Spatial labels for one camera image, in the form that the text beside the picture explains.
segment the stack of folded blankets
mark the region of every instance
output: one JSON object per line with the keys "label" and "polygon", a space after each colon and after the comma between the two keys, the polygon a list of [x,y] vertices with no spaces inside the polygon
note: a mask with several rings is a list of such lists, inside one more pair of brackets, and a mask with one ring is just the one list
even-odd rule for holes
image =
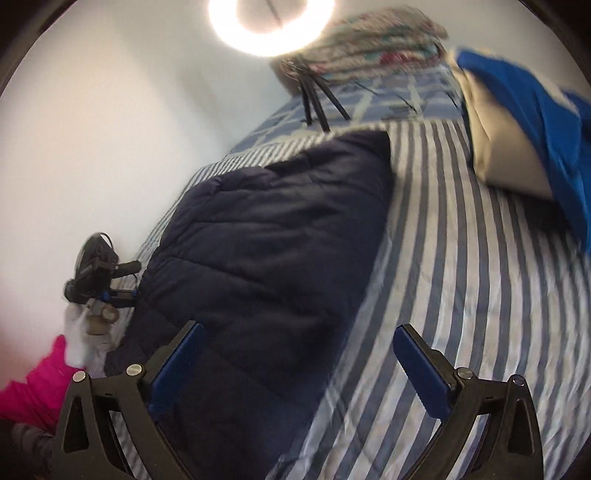
{"label": "stack of folded blankets", "polygon": [[[315,42],[295,54],[326,80],[348,82],[436,65],[445,53],[445,38],[445,28],[419,9],[387,8],[330,23]],[[295,77],[287,65],[282,69]]]}

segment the beige fabric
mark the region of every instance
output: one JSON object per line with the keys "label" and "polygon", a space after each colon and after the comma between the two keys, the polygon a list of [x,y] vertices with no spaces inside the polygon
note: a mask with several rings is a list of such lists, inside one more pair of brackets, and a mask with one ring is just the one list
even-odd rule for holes
{"label": "beige fabric", "polygon": [[455,52],[447,61],[466,101],[476,176],[488,185],[551,199],[544,167],[517,121],[475,75],[458,68]]}

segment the pink sleeve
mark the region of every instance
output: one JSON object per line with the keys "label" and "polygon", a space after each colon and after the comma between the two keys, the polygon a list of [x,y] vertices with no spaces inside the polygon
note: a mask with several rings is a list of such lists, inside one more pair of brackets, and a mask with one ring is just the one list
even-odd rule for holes
{"label": "pink sleeve", "polygon": [[0,391],[0,419],[27,423],[55,433],[66,391],[76,368],[64,363],[66,339],[56,338],[49,356],[28,375],[26,383],[10,382]]}

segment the metal bolt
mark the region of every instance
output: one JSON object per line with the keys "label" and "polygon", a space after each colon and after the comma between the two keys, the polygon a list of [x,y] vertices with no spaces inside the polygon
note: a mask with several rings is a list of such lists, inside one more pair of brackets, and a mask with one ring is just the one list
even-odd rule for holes
{"label": "metal bolt", "polygon": [[525,378],[521,375],[513,375],[513,383],[518,387],[523,387],[525,385]]}
{"label": "metal bolt", "polygon": [[457,376],[464,380],[470,380],[474,376],[474,372],[466,367],[460,367],[457,369]]}
{"label": "metal bolt", "polygon": [[130,377],[135,377],[136,375],[139,375],[142,372],[142,366],[140,364],[130,365],[129,367],[127,367],[126,372]]}
{"label": "metal bolt", "polygon": [[72,375],[72,380],[76,383],[83,381],[86,378],[86,373],[82,370],[78,370],[74,375]]}

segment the white wall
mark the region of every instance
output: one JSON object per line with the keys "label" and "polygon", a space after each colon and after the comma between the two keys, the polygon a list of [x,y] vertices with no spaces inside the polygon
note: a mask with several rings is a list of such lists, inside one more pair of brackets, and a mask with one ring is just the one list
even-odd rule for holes
{"label": "white wall", "polygon": [[335,16],[411,5],[443,25],[446,47],[485,47],[591,98],[591,86],[554,33],[518,0],[336,0]]}
{"label": "white wall", "polygon": [[199,167],[288,100],[205,1],[79,0],[0,97],[0,386],[61,331],[82,243],[128,260]]}

